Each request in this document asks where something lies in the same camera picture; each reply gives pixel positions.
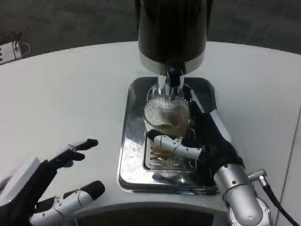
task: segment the coffee machine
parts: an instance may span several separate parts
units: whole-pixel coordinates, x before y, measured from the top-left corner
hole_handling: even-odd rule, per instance
[[[135,0],[140,61],[156,77],[135,80],[128,92],[119,159],[119,185],[133,192],[215,194],[206,164],[175,156],[164,158],[151,149],[143,108],[157,95],[194,100],[203,112],[215,112],[214,89],[202,78],[186,78],[203,61],[211,0]],[[190,123],[186,141],[197,140]]]

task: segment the robotic hand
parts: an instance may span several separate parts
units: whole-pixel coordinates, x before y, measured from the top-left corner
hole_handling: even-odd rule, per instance
[[[285,212],[274,196],[267,180],[266,172],[259,170],[249,176],[244,169],[243,160],[238,156],[230,142],[216,111],[204,113],[197,102],[190,103],[190,112],[197,125],[199,147],[184,146],[183,138],[162,134],[156,130],[147,133],[155,145],[173,152],[179,157],[198,159],[206,162],[211,170],[218,191],[228,208],[231,226],[273,226],[270,209],[265,201],[257,196],[251,182],[259,180],[275,206],[294,225],[298,224]]]
[[[38,202],[57,170],[81,161],[88,150],[98,145],[97,140],[86,139],[67,145],[51,160],[40,162],[28,159],[12,175],[0,182],[0,222],[3,226],[55,226],[104,193],[102,182],[95,181],[81,189]]]

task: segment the metal drip tray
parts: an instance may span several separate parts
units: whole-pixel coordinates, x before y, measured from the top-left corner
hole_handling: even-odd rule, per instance
[[[157,82],[155,77],[136,79],[130,86],[123,127],[118,166],[118,184],[127,192],[199,194],[211,186],[206,169],[196,160],[162,158],[155,155],[145,135],[143,107],[148,90]],[[186,78],[207,112],[215,109],[214,91],[211,84],[202,78]],[[188,129],[194,137],[194,130]]]

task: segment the silver robotic arm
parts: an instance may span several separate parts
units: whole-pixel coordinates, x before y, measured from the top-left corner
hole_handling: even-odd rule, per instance
[[[265,171],[260,170],[248,177],[243,161],[230,143],[230,136],[218,114],[199,112],[199,108],[193,107],[190,110],[196,115],[195,124],[199,126],[200,137],[204,138],[199,148],[184,146],[182,138],[167,136],[155,130],[147,133],[148,138],[176,156],[209,161],[218,191],[228,208],[231,226],[273,226],[269,207],[257,196],[251,184],[260,176],[265,176]]]

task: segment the gray floor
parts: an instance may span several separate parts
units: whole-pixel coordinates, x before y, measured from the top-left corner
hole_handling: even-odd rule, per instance
[[[133,0],[0,0],[0,40],[23,32],[29,56],[136,40]],[[300,0],[215,0],[209,40],[301,53]]]

